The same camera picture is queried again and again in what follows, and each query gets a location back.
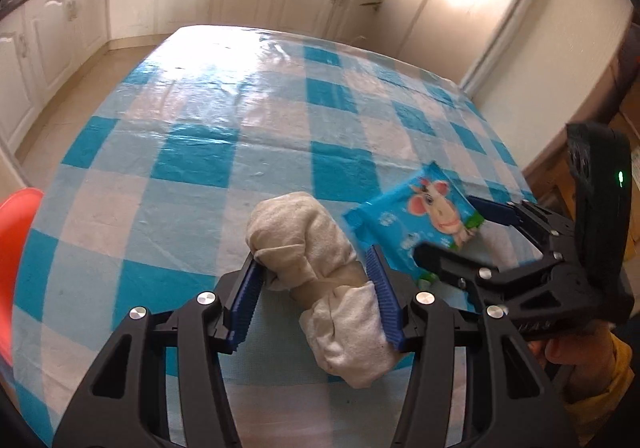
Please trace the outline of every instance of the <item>orange chair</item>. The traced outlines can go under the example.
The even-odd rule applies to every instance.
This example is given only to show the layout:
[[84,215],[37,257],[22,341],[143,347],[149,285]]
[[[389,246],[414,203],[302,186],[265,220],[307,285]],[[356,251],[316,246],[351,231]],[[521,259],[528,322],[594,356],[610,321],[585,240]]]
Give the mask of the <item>orange chair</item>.
[[44,194],[23,188],[0,204],[0,356],[9,366],[11,357],[11,313],[15,279],[27,234]]

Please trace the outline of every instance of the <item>human hand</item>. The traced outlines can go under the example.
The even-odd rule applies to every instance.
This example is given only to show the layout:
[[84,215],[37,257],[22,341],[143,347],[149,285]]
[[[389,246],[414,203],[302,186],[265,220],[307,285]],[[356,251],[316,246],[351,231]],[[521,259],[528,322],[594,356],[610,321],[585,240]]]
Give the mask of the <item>human hand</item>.
[[544,368],[546,362],[575,365],[564,388],[568,402],[597,396],[609,386],[616,365],[609,324],[594,320],[583,332],[529,343]]

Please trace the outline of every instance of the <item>towel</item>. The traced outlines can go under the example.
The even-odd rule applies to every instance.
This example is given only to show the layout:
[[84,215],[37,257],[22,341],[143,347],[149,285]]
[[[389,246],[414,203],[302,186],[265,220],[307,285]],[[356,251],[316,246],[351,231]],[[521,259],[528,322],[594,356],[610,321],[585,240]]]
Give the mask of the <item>towel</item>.
[[367,388],[402,357],[386,341],[373,282],[334,289],[301,314],[300,326],[318,366],[353,388]]
[[268,289],[278,291],[308,284],[292,295],[312,300],[303,305],[305,308],[334,287],[356,287],[367,281],[340,226],[324,206],[305,192],[258,203],[249,216],[246,243],[255,259],[272,271],[266,281]]
[[319,367],[365,388],[401,355],[386,341],[372,282],[344,232],[315,198],[290,193],[260,202],[246,243],[271,274],[270,290],[289,290],[305,311],[299,323]]

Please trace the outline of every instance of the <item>checkered tablecloth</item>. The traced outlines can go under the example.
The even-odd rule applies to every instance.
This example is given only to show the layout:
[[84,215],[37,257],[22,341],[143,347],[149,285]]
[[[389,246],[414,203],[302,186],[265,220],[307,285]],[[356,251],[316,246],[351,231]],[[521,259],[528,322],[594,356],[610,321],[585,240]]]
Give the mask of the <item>checkered tablecloth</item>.
[[[257,202],[306,190],[344,227],[347,209],[432,160],[467,194],[531,198],[506,147],[446,80],[323,40],[179,30],[88,121],[33,223],[14,306],[24,417],[50,444],[131,307],[177,308],[241,267]],[[529,260],[530,246],[499,228],[482,231],[494,261]],[[410,360],[353,390],[318,368],[299,314],[287,294],[263,291],[247,341],[221,356],[244,446],[388,447]],[[184,442],[174,352],[167,372],[172,439]]]

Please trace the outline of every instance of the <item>tile floor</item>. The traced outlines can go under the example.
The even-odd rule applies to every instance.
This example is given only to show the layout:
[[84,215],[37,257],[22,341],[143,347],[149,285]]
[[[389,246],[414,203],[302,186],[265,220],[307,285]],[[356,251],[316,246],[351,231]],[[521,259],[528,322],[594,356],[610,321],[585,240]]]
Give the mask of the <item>tile floor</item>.
[[108,51],[73,86],[69,95],[52,111],[22,162],[31,184],[41,190],[49,187],[58,164],[98,106],[154,48]]

